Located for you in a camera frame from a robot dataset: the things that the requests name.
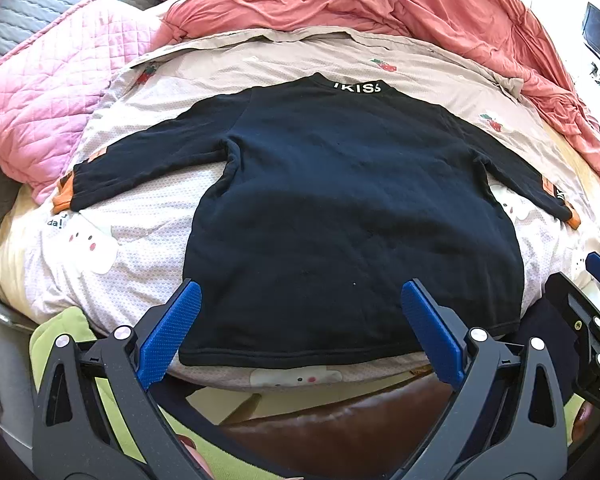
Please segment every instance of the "black sweatshirt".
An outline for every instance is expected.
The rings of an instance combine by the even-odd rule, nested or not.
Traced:
[[[443,107],[321,74],[194,104],[76,165],[71,209],[226,160],[200,200],[183,277],[203,306],[185,365],[293,368],[420,349],[400,310],[419,278],[493,335],[520,320],[524,270],[487,172],[560,220],[542,176]]]

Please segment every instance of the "brown leather surface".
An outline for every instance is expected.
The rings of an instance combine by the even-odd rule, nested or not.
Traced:
[[[220,428],[262,458],[304,474],[373,478],[408,459],[450,394],[448,384],[429,374],[366,396]]]

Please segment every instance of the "sweatshirt sleeve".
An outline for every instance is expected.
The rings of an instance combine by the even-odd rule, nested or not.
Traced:
[[[58,199],[64,195],[64,203],[80,211],[172,171],[226,160],[226,134],[250,99],[251,89],[204,99],[174,119],[114,142],[74,167],[64,184],[72,189],[59,183]]]
[[[580,218],[564,194],[517,153],[477,126],[454,118],[466,143],[474,152],[474,163],[482,166],[509,189],[555,218],[577,229]]]

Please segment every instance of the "silver screw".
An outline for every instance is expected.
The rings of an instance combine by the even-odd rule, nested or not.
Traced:
[[[120,339],[120,341],[125,340],[130,335],[131,328],[128,326],[119,326],[113,333],[113,337],[115,337],[116,339]]]
[[[487,333],[481,329],[481,328],[474,328],[473,330],[471,330],[471,339],[473,339],[474,341],[479,341],[479,342],[483,342],[483,341],[487,341]]]
[[[544,341],[542,341],[542,339],[539,337],[532,337],[531,346],[536,350],[544,350]]]
[[[62,334],[60,336],[58,336],[58,338],[56,338],[56,346],[58,348],[64,348],[65,346],[67,346],[69,344],[69,336],[67,334]]]

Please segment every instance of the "pink quilt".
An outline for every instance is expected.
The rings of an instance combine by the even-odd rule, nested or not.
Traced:
[[[0,166],[41,203],[62,176],[113,73],[179,38],[116,0],[83,0],[0,58]]]
[[[341,25],[411,36],[524,80],[523,94],[600,176],[600,127],[548,34],[519,0],[183,0],[165,16],[190,38],[244,28]]]

